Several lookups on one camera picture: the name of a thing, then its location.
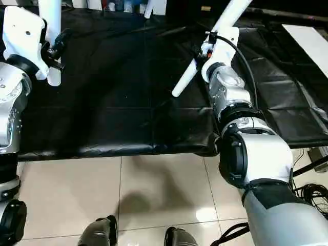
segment silver metal casing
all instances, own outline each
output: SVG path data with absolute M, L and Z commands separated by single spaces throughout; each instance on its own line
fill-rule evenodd
M 21 69 L 0 63 L 0 154 L 19 150 L 20 113 L 27 104 L 32 84 Z
M 210 96 L 219 120 L 221 112 L 227 107 L 240 103 L 252 106 L 251 96 L 244 86 L 242 78 L 231 67 L 223 65 L 214 70 L 210 80 Z
M 286 202 L 267 209 L 250 191 L 244 207 L 256 246 L 328 245 L 328 221 L 308 204 Z

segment white paper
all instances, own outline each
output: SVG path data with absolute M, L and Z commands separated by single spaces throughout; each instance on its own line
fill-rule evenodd
M 328 42 L 313 27 L 282 25 L 328 78 Z

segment black tablecloth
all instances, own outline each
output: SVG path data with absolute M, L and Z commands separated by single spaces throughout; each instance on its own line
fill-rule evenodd
M 160 17 L 145 23 L 135 14 L 65 10 L 62 26 L 74 35 L 62 58 L 61 86 L 34 82 L 22 115 L 20 160 L 216 155 L 219 134 L 200 75 L 179 98 L 171 96 L 203 31 L 158 35 L 164 23 Z M 269 125 L 292 148 L 328 145 L 328 79 L 279 25 L 238 25 Z M 243 75 L 237 59 L 233 67 Z

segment wire bundle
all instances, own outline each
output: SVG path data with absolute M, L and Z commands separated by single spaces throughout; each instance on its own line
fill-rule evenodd
M 326 219 L 328 219 L 328 190 L 326 187 L 309 183 L 300 188 L 304 201 L 314 206 Z

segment floor tile grout line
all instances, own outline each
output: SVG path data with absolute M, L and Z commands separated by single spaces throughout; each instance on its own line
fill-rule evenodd
M 144 227 L 144 228 L 134 228 L 134 229 L 127 229 L 127 230 L 118 230 L 119 232 L 128 232 L 128 231 L 137 231 L 137 230 L 143 230 L 143 229 L 154 229 L 154 228 L 166 228 L 171 226 L 186 226 L 190 224 L 203 224 L 203 223 L 212 223 L 212 222 L 219 222 L 218 220 L 210 220 L 210 221 L 203 221 L 203 222 L 190 222 L 190 223 L 182 223 L 182 224 L 174 224 L 174 225 L 159 225 L 156 227 Z M 24 240 L 40 240 L 40 239 L 49 239 L 49 238 L 62 238 L 62 237 L 76 237 L 81 236 L 81 234 L 73 234 L 73 235 L 64 235 L 64 236 L 52 236 L 52 237 L 36 237 L 36 238 L 24 238 Z
M 62 238 L 62 237 L 76 237 L 76 236 L 81 236 L 81 235 L 82 235 L 82 234 L 64 235 L 64 236 L 52 236 L 52 237 L 23 238 L 21 241 L 25 241 L 25 240 L 50 239 L 50 238 Z
M 219 222 L 218 220 L 210 220 L 210 221 L 204 221 L 204 222 L 190 222 L 190 223 L 182 223 L 182 224 L 174 224 L 174 225 L 158 225 L 156 227 L 143 227 L 143 228 L 133 228 L 133 229 L 127 229 L 127 230 L 121 230 L 119 232 L 128 232 L 128 231 L 136 231 L 136 230 L 143 230 L 143 229 L 154 229 L 154 228 L 168 228 L 168 227 L 175 227 L 175 226 L 185 226 L 188 224 L 203 224 L 203 223 L 212 223 L 212 222 Z
M 211 186 L 211 182 L 210 182 L 209 173 L 208 173 L 208 170 L 207 170 L 207 167 L 206 167 L 206 163 L 205 163 L 205 158 L 203 157 L 202 160 L 203 160 L 203 165 L 205 167 L 205 172 L 206 172 L 207 180 L 208 180 L 209 186 L 210 186 L 210 191 L 211 191 L 211 195 L 212 195 L 212 199 L 213 199 L 213 204 L 214 204 L 214 208 L 215 208 L 216 218 L 219 221 L 219 216 L 218 216 L 217 210 L 216 210 L 216 204 L 215 204 L 215 200 L 214 200 L 214 196 L 213 196 L 213 191 L 212 191 L 212 186 Z M 220 233 L 222 234 L 220 222 L 219 222 L 219 230 L 220 230 Z
M 229 221 L 229 220 L 239 220 L 239 219 L 248 219 L 248 218 L 221 219 L 221 220 L 219 220 L 219 222 L 221 222 L 221 221 Z
M 122 156 L 119 165 L 119 187 L 118 187 L 118 208 L 117 208 L 117 230 L 119 230 L 119 209 L 120 209 L 120 198 L 121 198 L 121 179 L 122 179 Z

